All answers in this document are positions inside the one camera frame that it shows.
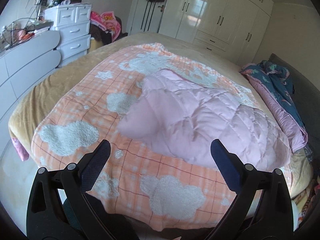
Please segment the cabinet handle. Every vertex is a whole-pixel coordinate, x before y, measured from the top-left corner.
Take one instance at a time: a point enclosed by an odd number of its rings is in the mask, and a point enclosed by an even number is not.
[[[75,46],[75,47],[70,47],[70,49],[77,49],[77,48],[79,48],[81,45],[80,44],[78,44],[77,46]]]
[[[77,33],[78,31],[80,31],[80,29],[76,29],[74,31],[70,31],[70,33]]]

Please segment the silver screw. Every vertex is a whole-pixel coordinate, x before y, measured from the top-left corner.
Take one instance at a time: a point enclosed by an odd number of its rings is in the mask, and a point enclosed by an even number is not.
[[[247,171],[252,171],[253,170],[253,166],[251,164],[246,164],[244,167],[245,167],[245,169]]]
[[[278,175],[282,175],[282,171],[281,171],[281,169],[276,169],[276,174],[278,174]]]
[[[69,165],[68,165],[68,170],[73,170],[74,168],[76,167],[76,164],[75,163],[70,163]]]
[[[42,174],[42,173],[44,173],[45,172],[45,168],[44,167],[42,167],[42,168],[40,168],[39,170],[38,170],[38,173],[39,174]]]

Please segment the orange plaid blanket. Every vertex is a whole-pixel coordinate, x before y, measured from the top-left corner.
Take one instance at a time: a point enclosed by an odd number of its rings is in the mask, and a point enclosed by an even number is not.
[[[161,44],[128,47],[97,65],[59,100],[35,131],[32,158],[48,170],[63,169],[107,139],[111,156],[89,194],[108,213],[135,218],[158,231],[211,228],[235,198],[220,172],[153,153],[117,132],[118,122],[141,94],[145,75],[162,68],[206,87],[224,88],[241,103],[259,108],[249,89]],[[290,187],[290,166],[284,174]]]

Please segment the white wardrobe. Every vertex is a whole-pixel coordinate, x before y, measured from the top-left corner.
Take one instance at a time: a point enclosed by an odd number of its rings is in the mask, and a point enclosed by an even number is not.
[[[242,66],[257,53],[272,7],[272,0],[168,0],[159,33]]]

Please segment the beige bedsheet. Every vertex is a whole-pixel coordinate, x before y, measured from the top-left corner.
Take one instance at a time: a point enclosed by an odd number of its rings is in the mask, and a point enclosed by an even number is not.
[[[11,137],[17,138],[27,152],[30,153],[31,140],[36,127],[49,114],[59,99],[78,84],[90,70],[120,49],[152,42],[159,42],[169,51],[210,66],[239,85],[250,88],[263,111],[274,120],[271,112],[258,93],[246,78],[238,73],[240,71],[239,66],[190,43],[155,33],[138,33],[101,47],[81,57],[59,69],[56,73],[35,86],[19,103],[10,117],[9,131]],[[303,153],[296,155],[293,161],[297,168],[292,172],[292,185],[290,188],[292,196],[297,195],[307,187],[312,174],[311,167]]]

